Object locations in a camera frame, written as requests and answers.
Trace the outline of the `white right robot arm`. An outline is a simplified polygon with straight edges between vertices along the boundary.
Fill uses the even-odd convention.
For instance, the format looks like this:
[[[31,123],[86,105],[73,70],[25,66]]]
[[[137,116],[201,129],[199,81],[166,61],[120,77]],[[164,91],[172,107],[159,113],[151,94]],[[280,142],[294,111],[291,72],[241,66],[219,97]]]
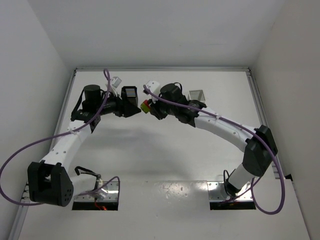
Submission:
[[[235,197],[254,177],[262,177],[278,153],[271,130],[261,125],[248,127],[222,117],[198,100],[189,100],[176,83],[161,86],[149,81],[144,93],[152,98],[145,101],[151,115],[158,120],[174,116],[179,122],[217,135],[244,153],[242,163],[224,181],[225,194]]]

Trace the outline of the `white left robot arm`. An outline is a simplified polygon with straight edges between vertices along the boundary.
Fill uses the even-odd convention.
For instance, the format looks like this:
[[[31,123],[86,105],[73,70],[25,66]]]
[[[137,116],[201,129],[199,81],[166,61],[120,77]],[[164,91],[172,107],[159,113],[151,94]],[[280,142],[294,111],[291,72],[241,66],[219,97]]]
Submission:
[[[121,93],[107,93],[99,85],[86,85],[71,112],[67,132],[41,161],[27,168],[29,198],[32,202],[67,206],[73,197],[99,197],[103,188],[101,175],[80,166],[70,177],[69,167],[85,139],[94,132],[107,114],[128,118],[140,113],[137,87],[124,86]]]

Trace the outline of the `green red brown lego stack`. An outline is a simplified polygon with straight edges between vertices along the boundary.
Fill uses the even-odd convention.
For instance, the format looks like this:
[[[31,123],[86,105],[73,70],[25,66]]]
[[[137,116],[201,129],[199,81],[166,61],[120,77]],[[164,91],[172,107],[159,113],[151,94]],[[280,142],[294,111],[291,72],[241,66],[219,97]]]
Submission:
[[[150,106],[149,106],[149,100],[144,100],[141,105],[140,105],[140,109],[145,113],[149,113],[150,112]]]

